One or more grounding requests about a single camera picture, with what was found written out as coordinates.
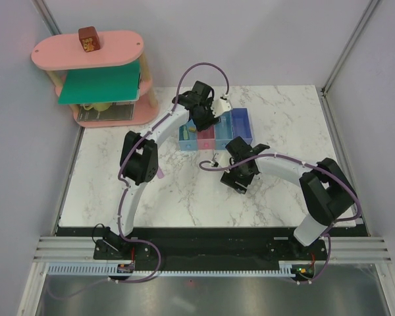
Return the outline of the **green eraser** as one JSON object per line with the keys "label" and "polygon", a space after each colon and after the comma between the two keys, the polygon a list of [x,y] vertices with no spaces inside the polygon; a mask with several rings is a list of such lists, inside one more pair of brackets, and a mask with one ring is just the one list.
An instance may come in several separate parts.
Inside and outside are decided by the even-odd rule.
{"label": "green eraser", "polygon": [[187,126],[183,126],[182,127],[182,137],[183,137],[183,140],[189,140],[190,139]]}

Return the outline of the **pink drawer bin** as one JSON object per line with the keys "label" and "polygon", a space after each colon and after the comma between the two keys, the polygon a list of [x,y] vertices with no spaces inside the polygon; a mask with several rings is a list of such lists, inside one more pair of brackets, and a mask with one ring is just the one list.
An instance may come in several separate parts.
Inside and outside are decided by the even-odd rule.
{"label": "pink drawer bin", "polygon": [[215,148],[215,131],[212,126],[197,133],[197,148],[199,150],[212,150]]}

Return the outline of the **sky blue drawer bin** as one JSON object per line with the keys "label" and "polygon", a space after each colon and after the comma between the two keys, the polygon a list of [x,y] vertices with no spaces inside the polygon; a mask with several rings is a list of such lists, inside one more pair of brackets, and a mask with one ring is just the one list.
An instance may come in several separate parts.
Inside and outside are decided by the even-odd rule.
{"label": "sky blue drawer bin", "polygon": [[224,113],[220,117],[215,129],[215,149],[225,150],[225,146],[233,139],[232,118],[230,112]]}

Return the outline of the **light blue drawer bin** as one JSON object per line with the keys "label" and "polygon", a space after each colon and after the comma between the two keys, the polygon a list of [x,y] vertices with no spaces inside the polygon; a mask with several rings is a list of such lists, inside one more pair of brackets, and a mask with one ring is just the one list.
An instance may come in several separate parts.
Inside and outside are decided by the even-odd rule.
{"label": "light blue drawer bin", "polygon": [[178,130],[178,144],[180,151],[197,151],[197,130],[192,120],[182,125]]}

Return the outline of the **pink eraser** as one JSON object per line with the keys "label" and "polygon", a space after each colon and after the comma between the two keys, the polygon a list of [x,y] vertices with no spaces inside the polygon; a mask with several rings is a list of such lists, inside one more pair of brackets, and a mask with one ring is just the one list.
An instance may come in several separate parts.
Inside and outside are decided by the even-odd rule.
{"label": "pink eraser", "polygon": [[161,169],[158,169],[158,171],[157,171],[157,176],[158,176],[159,179],[161,179],[161,178],[163,178],[165,175],[164,175],[164,173],[163,173],[163,171],[162,171]]}

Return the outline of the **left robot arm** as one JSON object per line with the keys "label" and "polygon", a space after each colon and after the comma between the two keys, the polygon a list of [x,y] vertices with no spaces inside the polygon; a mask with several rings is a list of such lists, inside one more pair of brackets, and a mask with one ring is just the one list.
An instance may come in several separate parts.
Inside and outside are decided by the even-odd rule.
{"label": "left robot arm", "polygon": [[213,104],[214,89],[200,81],[191,90],[177,93],[173,106],[147,131],[128,132],[124,137],[120,169],[117,178],[125,184],[117,210],[117,229],[114,233],[107,226],[103,238],[94,242],[95,260],[131,259],[137,244],[152,247],[151,242],[131,239],[128,235],[134,228],[134,217],[140,198],[148,182],[159,169],[159,146],[181,126],[193,121],[197,130],[207,130],[219,122]]}

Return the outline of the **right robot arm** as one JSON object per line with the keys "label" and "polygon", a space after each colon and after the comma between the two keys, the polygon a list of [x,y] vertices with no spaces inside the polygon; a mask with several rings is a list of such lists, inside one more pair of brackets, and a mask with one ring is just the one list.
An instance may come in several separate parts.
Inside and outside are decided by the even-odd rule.
{"label": "right robot arm", "polygon": [[316,165],[276,152],[268,145],[255,147],[241,137],[227,143],[230,166],[221,182],[240,194],[247,192],[254,176],[263,173],[281,178],[300,187],[308,210],[305,219],[294,230],[288,243],[290,255],[303,259],[312,251],[312,244],[324,236],[353,205],[357,213],[350,221],[361,215],[361,204],[348,179],[331,158]]}

